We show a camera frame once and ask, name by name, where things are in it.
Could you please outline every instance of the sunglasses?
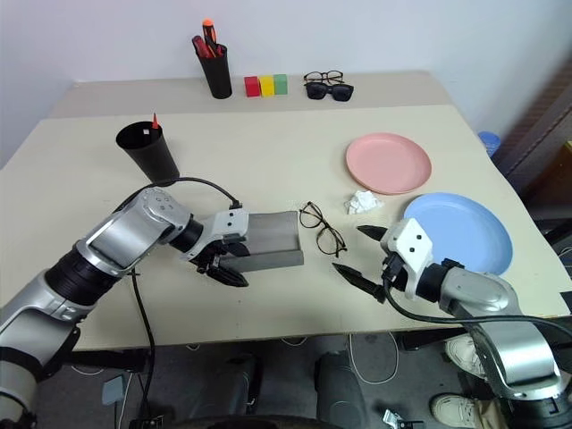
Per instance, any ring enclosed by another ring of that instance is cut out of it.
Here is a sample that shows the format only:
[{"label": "sunglasses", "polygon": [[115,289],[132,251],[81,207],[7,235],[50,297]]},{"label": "sunglasses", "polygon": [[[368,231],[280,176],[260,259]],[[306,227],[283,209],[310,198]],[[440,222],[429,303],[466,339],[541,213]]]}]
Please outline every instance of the sunglasses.
[{"label": "sunglasses", "polygon": [[348,251],[341,234],[326,222],[322,210],[316,204],[308,201],[305,206],[299,209],[299,217],[304,228],[322,227],[315,236],[315,244],[322,253],[340,257],[340,252]]},{"label": "sunglasses", "polygon": [[343,73],[337,70],[312,71],[304,76],[304,81],[307,97],[313,100],[321,100],[326,94],[332,94],[336,101],[348,101],[354,92],[354,87],[343,83]]}]

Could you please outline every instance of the black cup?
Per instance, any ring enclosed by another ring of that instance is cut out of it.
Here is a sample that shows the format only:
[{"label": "black cup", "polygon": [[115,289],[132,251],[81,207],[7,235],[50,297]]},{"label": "black cup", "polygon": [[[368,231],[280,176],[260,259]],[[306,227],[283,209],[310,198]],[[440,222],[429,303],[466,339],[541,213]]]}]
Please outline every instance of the black cup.
[{"label": "black cup", "polygon": [[228,98],[232,95],[231,75],[229,74],[229,61],[226,56],[226,46],[219,45],[223,55],[215,58],[199,57],[203,66],[208,87],[214,98]]},{"label": "black cup", "polygon": [[164,141],[163,128],[153,129],[151,121],[135,122],[119,131],[115,141],[127,152],[150,181],[171,181],[180,177]]}]

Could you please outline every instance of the sneaker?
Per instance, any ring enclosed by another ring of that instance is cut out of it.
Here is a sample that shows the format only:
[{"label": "sneaker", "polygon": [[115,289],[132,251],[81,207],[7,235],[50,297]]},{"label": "sneaker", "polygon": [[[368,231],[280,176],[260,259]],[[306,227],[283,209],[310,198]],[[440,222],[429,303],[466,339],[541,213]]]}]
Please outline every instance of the sneaker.
[{"label": "sneaker", "polygon": [[431,400],[431,413],[435,420],[452,427],[473,427],[475,402],[459,395],[439,395]]},{"label": "sneaker", "polygon": [[463,371],[485,378],[481,359],[476,354],[475,343],[468,333],[448,340],[445,353]]}]

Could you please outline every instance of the yellow block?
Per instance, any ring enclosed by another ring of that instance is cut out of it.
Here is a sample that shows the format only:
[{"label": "yellow block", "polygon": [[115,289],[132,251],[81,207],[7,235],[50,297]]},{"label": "yellow block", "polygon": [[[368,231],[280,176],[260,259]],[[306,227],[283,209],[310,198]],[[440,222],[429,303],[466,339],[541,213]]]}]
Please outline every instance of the yellow block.
[{"label": "yellow block", "polygon": [[259,76],[260,93],[262,97],[272,97],[274,95],[274,76]]}]

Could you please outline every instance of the blue plate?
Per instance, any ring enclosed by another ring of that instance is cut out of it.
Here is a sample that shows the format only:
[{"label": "blue plate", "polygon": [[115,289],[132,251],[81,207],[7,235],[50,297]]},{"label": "blue plate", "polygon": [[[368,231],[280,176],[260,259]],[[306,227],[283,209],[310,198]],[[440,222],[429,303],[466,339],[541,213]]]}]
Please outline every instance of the blue plate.
[{"label": "blue plate", "polygon": [[445,257],[467,270],[502,274],[512,260],[512,242],[491,211],[457,194],[434,193],[416,198],[403,217],[414,217],[433,242],[433,258]]}]

